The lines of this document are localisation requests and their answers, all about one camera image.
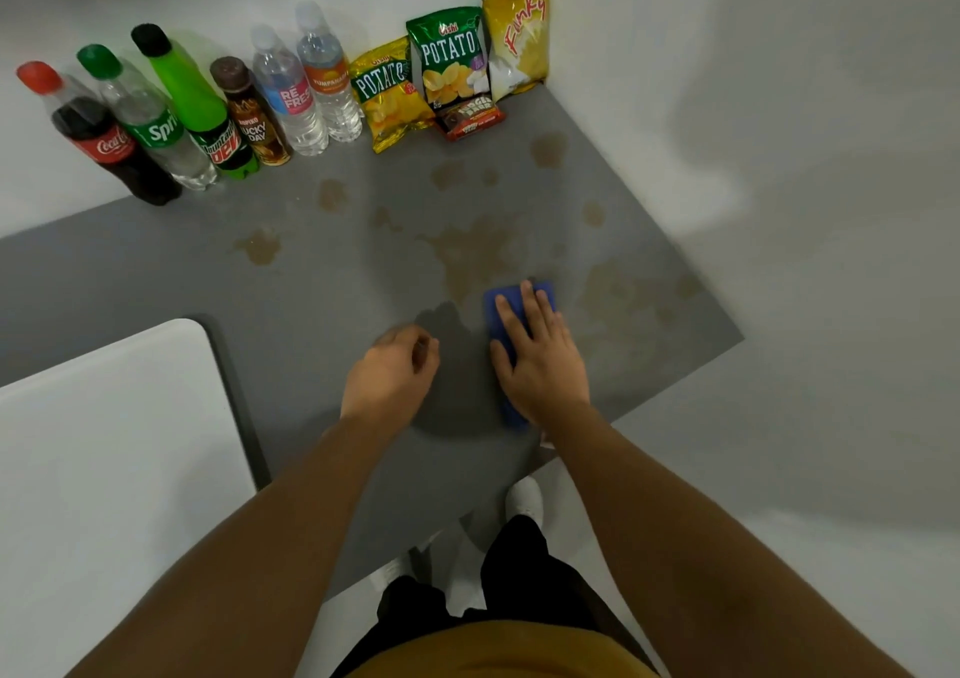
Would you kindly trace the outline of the person's left hand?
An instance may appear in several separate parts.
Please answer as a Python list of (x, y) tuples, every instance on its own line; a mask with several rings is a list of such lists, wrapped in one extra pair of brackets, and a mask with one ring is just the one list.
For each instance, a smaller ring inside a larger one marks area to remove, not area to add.
[(413, 422), (435, 377), (398, 379), (390, 376), (378, 367), (374, 344), (346, 377), (340, 419), (355, 424), (366, 434), (393, 437)]

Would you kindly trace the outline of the person's left forearm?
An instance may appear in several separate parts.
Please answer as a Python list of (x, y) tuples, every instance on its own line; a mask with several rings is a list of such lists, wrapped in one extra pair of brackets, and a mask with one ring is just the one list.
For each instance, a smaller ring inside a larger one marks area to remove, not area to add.
[(185, 553), (65, 678), (293, 678), (356, 506), (413, 415), (340, 418)]

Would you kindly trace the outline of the person's right forearm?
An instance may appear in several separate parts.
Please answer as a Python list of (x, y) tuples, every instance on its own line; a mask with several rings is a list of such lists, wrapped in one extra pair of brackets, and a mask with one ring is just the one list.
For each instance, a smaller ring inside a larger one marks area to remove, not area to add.
[(672, 678), (912, 678), (700, 490), (592, 405), (531, 410)]

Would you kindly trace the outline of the brown liquid spill patches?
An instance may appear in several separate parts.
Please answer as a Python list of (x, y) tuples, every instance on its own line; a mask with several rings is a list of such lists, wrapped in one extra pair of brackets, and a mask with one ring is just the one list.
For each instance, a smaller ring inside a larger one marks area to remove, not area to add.
[(444, 305), (479, 325), (486, 291), (550, 284), (599, 376), (682, 377), (740, 339), (653, 219), (581, 134), (416, 133), (317, 186), (309, 239), (376, 279), (402, 316)]

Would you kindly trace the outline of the person's white right shoe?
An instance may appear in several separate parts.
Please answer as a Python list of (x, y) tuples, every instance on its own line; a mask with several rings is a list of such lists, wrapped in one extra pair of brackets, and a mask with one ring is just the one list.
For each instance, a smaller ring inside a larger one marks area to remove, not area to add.
[(532, 521), (538, 529), (544, 527), (545, 502), (540, 484), (527, 475), (510, 486), (504, 498), (505, 522), (517, 517)]

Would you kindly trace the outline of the person's white shoe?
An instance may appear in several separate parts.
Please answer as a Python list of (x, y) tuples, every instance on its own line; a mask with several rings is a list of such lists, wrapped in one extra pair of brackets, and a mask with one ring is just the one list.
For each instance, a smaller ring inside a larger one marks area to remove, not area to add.
[(378, 569), (369, 575), (368, 579), (374, 591), (378, 595), (381, 595), (391, 584), (402, 577), (413, 577), (416, 579), (410, 550), (403, 552), (390, 562), (378, 567)]
[(532, 521), (538, 529), (544, 527), (545, 502), (540, 484), (527, 475), (510, 486), (504, 498), (505, 522), (517, 517)]

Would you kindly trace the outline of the small red snack packet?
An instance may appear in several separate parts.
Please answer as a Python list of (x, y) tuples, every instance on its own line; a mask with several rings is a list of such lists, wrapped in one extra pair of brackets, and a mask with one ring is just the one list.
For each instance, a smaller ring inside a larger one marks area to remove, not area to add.
[(497, 126), (506, 117), (492, 96), (483, 93), (439, 110), (434, 123), (447, 141), (455, 142)]

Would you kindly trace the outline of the person's black shorts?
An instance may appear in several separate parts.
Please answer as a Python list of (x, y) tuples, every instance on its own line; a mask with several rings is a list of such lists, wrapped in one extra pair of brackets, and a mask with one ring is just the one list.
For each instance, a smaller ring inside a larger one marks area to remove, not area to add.
[(518, 516), (501, 527), (481, 566), (486, 606), (451, 614), (445, 593), (401, 577), (381, 594), (377, 622), (330, 678), (345, 678), (367, 660), (415, 639), (481, 622), (514, 621), (579, 628), (608, 636), (656, 675), (654, 662), (613, 610), (571, 565), (549, 553), (534, 522)]

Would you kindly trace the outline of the person's white left shoe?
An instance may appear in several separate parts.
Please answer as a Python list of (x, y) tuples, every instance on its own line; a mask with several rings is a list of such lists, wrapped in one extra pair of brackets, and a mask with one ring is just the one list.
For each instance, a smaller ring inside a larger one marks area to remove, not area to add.
[(402, 577), (413, 577), (416, 579), (410, 550), (403, 552), (390, 562), (378, 567), (378, 569), (369, 575), (368, 579), (374, 591), (378, 595), (381, 595), (391, 584)]

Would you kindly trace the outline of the yellow potato chips bag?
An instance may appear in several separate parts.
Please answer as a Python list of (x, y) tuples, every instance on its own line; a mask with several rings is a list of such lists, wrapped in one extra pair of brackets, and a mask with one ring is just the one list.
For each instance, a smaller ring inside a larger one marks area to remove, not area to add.
[(414, 85), (407, 35), (359, 54), (349, 65), (349, 75), (376, 154), (434, 124), (434, 110)]

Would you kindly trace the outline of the green potato chips bag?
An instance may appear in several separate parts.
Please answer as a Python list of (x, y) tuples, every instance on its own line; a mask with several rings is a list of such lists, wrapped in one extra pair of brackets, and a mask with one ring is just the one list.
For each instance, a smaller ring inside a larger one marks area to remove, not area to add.
[(420, 60), (426, 102), (435, 113), (490, 94), (479, 5), (440, 9), (408, 20), (405, 27)]

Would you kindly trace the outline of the tall yellow snack bag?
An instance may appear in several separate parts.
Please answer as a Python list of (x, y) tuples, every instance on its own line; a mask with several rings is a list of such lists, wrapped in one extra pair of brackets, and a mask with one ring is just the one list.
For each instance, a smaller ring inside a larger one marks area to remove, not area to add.
[(549, 74), (550, 0), (482, 0), (491, 100), (532, 90)]

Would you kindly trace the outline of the water bottle with pink label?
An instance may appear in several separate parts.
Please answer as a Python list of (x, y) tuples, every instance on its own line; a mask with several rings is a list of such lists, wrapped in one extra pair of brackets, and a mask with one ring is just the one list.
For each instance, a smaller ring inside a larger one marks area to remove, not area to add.
[(270, 26), (251, 27), (251, 69), (258, 90), (274, 113), (294, 152), (317, 157), (329, 146), (329, 132), (299, 58)]

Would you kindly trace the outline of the brown coffee drink bottle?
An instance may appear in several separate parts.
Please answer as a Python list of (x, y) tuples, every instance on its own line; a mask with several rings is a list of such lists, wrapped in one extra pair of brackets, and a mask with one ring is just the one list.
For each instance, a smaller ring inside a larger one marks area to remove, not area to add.
[(225, 97), (232, 120), (258, 162), (269, 167), (290, 163), (292, 152), (246, 63), (237, 56), (220, 56), (210, 63), (209, 72)]

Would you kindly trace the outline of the person's yellow shirt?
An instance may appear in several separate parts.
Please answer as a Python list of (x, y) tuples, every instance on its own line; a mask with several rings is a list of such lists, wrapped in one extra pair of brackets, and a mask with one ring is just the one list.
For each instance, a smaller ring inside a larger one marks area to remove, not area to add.
[(659, 678), (607, 635), (523, 621), (481, 621), (422, 636), (344, 678)]

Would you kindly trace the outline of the water bottle with orange label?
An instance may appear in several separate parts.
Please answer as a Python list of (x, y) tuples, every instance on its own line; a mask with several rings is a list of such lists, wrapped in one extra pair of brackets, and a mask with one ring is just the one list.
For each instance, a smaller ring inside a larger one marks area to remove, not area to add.
[(342, 44), (316, 2), (297, 3), (294, 16), (299, 31), (296, 54), (329, 136), (353, 142), (362, 134), (363, 119)]

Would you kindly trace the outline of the green soda bottle black cap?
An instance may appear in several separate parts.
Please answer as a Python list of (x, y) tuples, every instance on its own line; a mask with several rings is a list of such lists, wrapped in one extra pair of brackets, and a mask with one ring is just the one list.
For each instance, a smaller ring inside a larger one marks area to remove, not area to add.
[(218, 171), (236, 180), (258, 173), (258, 159), (234, 123), (227, 103), (192, 57), (156, 24), (139, 24), (130, 37), (162, 82), (174, 113)]

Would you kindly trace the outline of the white chair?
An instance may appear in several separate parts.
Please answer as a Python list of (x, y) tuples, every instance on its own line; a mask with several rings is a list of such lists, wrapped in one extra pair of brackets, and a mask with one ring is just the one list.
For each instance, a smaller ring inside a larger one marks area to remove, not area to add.
[(0, 388), (0, 678), (63, 678), (256, 493), (196, 320)]

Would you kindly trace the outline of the clear soda bottle green cap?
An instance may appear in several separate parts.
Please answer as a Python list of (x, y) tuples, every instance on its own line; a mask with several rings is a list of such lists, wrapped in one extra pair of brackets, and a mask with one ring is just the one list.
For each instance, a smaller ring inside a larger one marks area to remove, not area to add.
[(175, 181), (193, 191), (218, 181), (216, 168), (193, 141), (172, 102), (135, 66), (102, 44), (83, 46), (76, 57), (96, 81), (105, 105)]

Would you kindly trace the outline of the cola bottle with red cap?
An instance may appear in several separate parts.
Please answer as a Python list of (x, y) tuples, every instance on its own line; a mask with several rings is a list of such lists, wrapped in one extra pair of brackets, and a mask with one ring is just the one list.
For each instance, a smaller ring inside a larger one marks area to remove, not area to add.
[(38, 60), (19, 65), (16, 76), (42, 99), (56, 131), (112, 174), (132, 196), (155, 207), (181, 197), (183, 187), (150, 157), (110, 108), (76, 78)]

